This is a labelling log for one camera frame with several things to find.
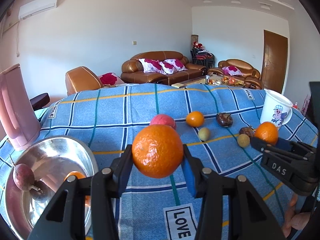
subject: blue checkered bedsheet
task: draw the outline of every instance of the blue checkered bedsheet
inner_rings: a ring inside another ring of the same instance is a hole
[[[53,105],[47,111],[40,110],[42,129],[38,140],[53,135],[69,135],[89,145],[95,154],[98,167],[108,167],[119,157],[135,135],[159,112],[172,116],[177,123],[177,132],[191,154],[200,158],[205,167],[210,167],[224,176],[236,177],[244,174],[264,198],[280,224],[282,210],[286,209],[290,191],[268,172],[258,168],[262,155],[250,146],[245,151],[237,145],[239,129],[260,122],[265,92],[251,90],[254,100],[249,100],[241,88],[226,86],[191,85],[176,89],[165,85],[142,84],[95,91],[84,91],[59,102],[55,118],[48,119]],[[202,142],[197,136],[198,128],[185,122],[191,111],[201,111],[205,116],[204,126],[211,130],[209,141]],[[220,127],[217,112],[232,114],[233,126]],[[293,109],[291,120],[283,125],[281,138],[300,140],[316,145],[317,129]],[[21,152],[3,140],[0,144],[0,213],[7,220],[4,210],[3,188],[12,167],[9,153],[17,159]],[[169,177],[153,179],[132,168],[128,186],[121,199],[113,201],[114,214],[120,239],[168,239],[163,208],[191,203],[196,220],[199,219],[201,199],[189,194],[179,167],[173,174],[177,196],[174,198]],[[224,199],[223,237],[227,239],[228,201]],[[89,231],[87,240],[92,239]]]

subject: white cup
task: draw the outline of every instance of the white cup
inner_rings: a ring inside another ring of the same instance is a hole
[[[270,89],[266,91],[266,98],[260,117],[260,123],[271,122],[278,129],[292,117],[292,102],[285,96]]]

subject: human hand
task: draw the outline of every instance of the human hand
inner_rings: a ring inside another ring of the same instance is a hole
[[[296,203],[298,201],[298,195],[293,194],[289,204],[288,209],[284,214],[284,224],[282,226],[282,231],[284,236],[287,238],[291,232],[291,228],[297,230],[302,230],[310,219],[310,212],[295,214]]]

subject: metal bowl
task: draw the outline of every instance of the metal bowl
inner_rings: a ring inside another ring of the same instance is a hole
[[[35,179],[45,183],[51,194],[44,203],[36,202],[30,192],[24,192],[13,181],[13,168],[5,185],[5,209],[13,231],[26,240],[54,193],[71,171],[86,177],[98,172],[92,151],[82,141],[71,136],[52,136],[36,142],[16,161],[24,163],[34,172]],[[85,208],[85,233],[91,226],[91,209]]]

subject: pink pitcher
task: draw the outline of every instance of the pink pitcher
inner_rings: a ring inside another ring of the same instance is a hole
[[[0,73],[0,120],[17,151],[27,149],[39,136],[40,123],[23,83],[20,64]]]

